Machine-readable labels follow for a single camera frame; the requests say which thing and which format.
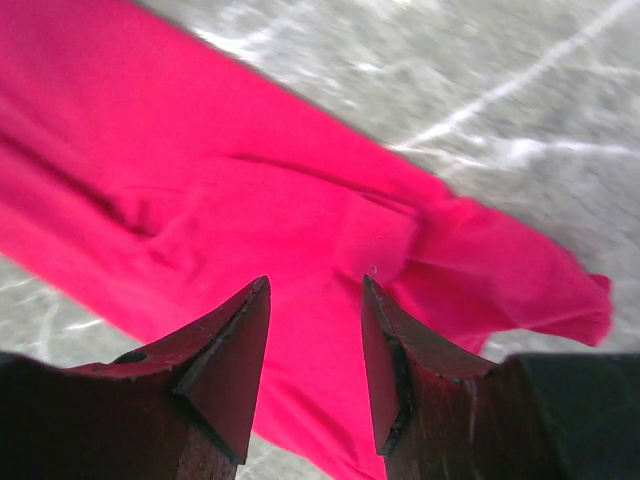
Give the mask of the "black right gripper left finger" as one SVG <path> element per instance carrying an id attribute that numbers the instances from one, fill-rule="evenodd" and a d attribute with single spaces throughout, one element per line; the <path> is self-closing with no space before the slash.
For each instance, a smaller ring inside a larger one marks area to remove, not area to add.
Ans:
<path id="1" fill-rule="evenodd" d="M 260 277 L 115 361 L 1 356 L 5 479 L 232 479 L 246 461 L 270 319 Z"/>

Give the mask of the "crimson red t-shirt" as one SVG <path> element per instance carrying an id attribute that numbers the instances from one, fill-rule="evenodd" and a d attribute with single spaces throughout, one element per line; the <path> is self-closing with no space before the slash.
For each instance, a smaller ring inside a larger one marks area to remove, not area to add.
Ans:
<path id="1" fill-rule="evenodd" d="M 594 346 L 610 281 L 130 1 L 1 5 L 1 250 L 142 342 L 272 286 L 254 427 L 381 479 L 361 281 L 478 352 Z"/>

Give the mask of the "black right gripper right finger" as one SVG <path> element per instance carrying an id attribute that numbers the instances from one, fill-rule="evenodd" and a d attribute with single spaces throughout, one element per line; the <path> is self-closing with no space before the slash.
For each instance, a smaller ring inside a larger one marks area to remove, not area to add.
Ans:
<path id="1" fill-rule="evenodd" d="M 494 363 L 405 312 L 372 279 L 362 343 L 391 479 L 635 479 L 639 357 L 523 353 Z"/>

